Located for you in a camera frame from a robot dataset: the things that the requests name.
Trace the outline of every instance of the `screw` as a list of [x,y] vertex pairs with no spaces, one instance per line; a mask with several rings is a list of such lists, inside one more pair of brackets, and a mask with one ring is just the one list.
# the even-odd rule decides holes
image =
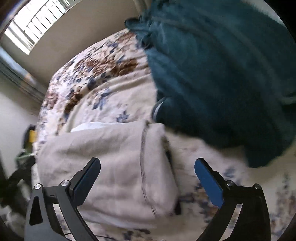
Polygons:
[[69,185],[69,181],[68,180],[62,181],[62,186],[66,187],[68,185]]
[[227,181],[226,181],[226,184],[227,184],[227,186],[229,186],[229,187],[233,187],[233,186],[236,185],[235,182],[234,182],[234,181],[231,181],[231,180],[227,180]]
[[35,188],[36,190],[38,190],[39,188],[41,188],[41,184],[40,184],[40,183],[36,184],[36,185],[34,186],[34,188]]
[[261,189],[261,186],[260,186],[258,183],[255,183],[255,184],[254,184],[254,188],[260,190],[260,189]]

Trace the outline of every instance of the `bed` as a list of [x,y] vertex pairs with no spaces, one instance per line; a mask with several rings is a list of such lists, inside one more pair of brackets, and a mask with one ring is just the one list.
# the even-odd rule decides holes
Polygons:
[[[90,46],[66,63],[50,81],[37,124],[34,143],[37,159],[47,140],[83,123],[127,123],[143,119],[152,122],[156,91],[145,52],[133,33],[124,29]],[[272,240],[281,236],[296,213],[296,143],[268,166],[252,169],[247,167],[242,148],[218,150],[201,139],[176,134],[170,129],[166,135],[182,214],[172,216],[169,226],[151,230],[126,230],[87,222],[94,234],[105,240],[196,240],[217,211],[194,173],[195,160],[203,157],[226,180],[262,186]],[[34,170],[33,184],[36,184],[38,168]],[[56,212],[64,232],[68,233],[58,207]],[[231,233],[238,214],[239,207],[224,238]]]

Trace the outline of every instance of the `yellow object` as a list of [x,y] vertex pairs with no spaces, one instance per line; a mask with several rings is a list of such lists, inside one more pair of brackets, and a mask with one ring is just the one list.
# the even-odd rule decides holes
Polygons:
[[29,142],[33,143],[36,139],[36,132],[35,131],[30,131],[29,133]]

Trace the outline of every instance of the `beige folded cloth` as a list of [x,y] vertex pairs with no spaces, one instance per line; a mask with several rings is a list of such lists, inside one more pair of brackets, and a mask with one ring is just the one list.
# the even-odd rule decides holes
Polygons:
[[178,195],[166,147],[164,126],[146,121],[63,134],[41,149],[40,180],[45,187],[58,185],[97,157],[101,172],[79,208],[82,217],[123,228],[153,228],[173,212]]

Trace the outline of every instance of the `window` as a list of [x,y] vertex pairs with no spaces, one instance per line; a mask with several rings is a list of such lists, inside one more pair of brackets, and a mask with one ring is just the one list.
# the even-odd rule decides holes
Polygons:
[[31,0],[14,17],[4,34],[29,54],[47,29],[79,1]]

